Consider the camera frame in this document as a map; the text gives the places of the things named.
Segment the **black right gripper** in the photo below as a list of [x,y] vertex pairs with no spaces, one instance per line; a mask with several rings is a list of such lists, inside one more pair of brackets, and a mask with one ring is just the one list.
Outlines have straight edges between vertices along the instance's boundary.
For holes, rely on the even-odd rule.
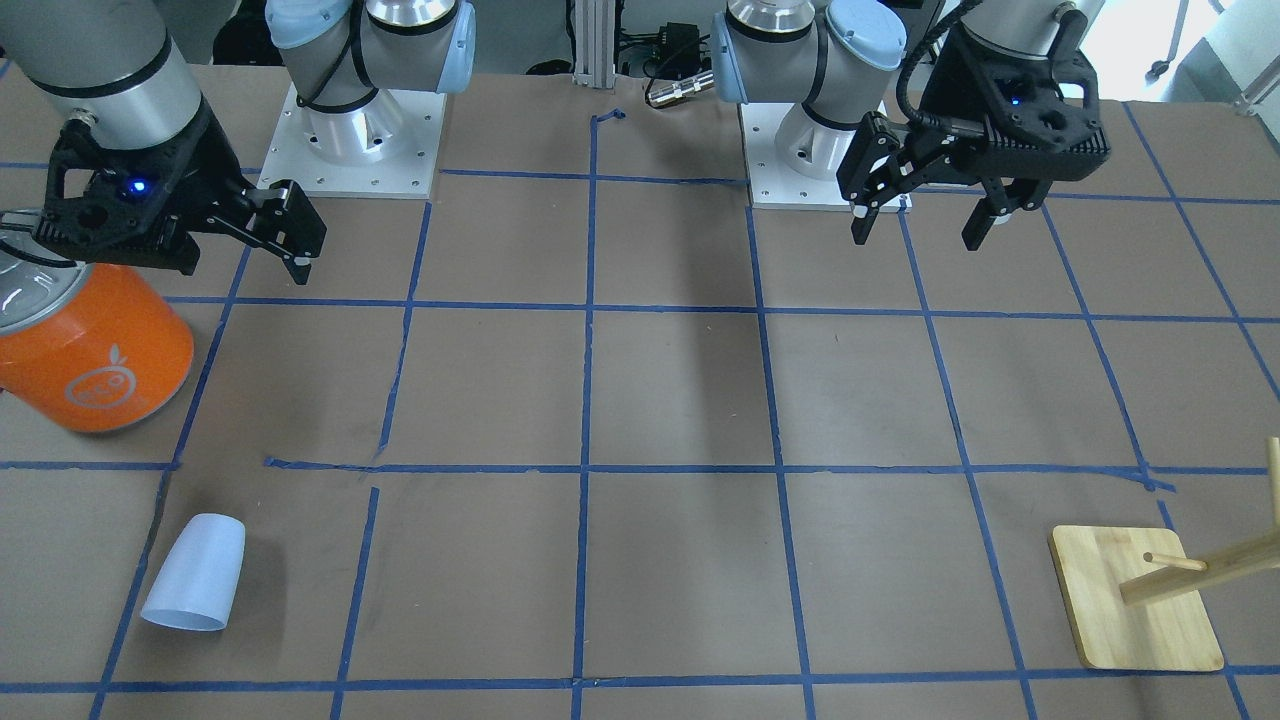
[[104,147],[90,118],[76,109],[60,129],[32,229],[36,243],[69,261],[191,275],[201,258],[192,233],[225,234],[268,250],[296,284],[308,283],[324,220],[293,179],[255,190],[253,205],[207,99],[173,138],[148,149]]

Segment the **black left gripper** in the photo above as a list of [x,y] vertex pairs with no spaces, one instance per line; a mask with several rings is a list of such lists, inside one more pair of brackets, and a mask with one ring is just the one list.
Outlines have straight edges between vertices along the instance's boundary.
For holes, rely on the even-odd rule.
[[852,242],[867,243],[888,200],[925,183],[923,161],[937,152],[964,174],[1014,178],[980,182],[986,196],[963,228],[969,251],[1015,211],[1038,209],[1046,181],[1082,181],[1105,164],[1111,146],[1097,73],[1079,49],[1084,32],[1083,22],[1053,22],[1046,54],[1021,58],[955,26],[919,106],[923,115],[950,119],[950,132],[892,122],[882,111],[865,113],[854,131],[836,170],[854,211]]

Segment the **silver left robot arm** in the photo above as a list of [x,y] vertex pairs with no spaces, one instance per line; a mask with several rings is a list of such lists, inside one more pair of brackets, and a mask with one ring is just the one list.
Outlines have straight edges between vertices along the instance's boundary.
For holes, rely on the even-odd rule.
[[1039,208],[1111,155],[1082,41],[1100,1],[961,1],[908,45],[882,1],[730,1],[710,37],[726,102],[790,108],[778,146],[832,179],[867,242],[881,209],[923,184],[980,186],[961,237]]

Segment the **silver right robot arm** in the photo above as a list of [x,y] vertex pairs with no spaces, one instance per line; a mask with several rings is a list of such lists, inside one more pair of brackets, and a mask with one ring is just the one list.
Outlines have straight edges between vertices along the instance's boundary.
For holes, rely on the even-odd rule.
[[[3,255],[193,274],[195,233],[224,234],[308,281],[326,227],[302,187],[255,188],[151,1],[5,1],[3,47],[61,113],[42,205],[3,215]],[[269,1],[294,105],[328,161],[384,158],[392,91],[467,88],[468,1]]]

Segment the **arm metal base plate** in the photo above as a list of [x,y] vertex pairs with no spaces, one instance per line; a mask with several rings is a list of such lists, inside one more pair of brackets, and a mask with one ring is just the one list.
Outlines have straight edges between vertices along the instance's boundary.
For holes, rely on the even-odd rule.
[[836,170],[855,137],[791,102],[739,106],[751,204],[758,209],[847,211]]
[[342,114],[301,108],[289,87],[256,182],[296,182],[311,199],[433,193],[448,95],[383,90]]

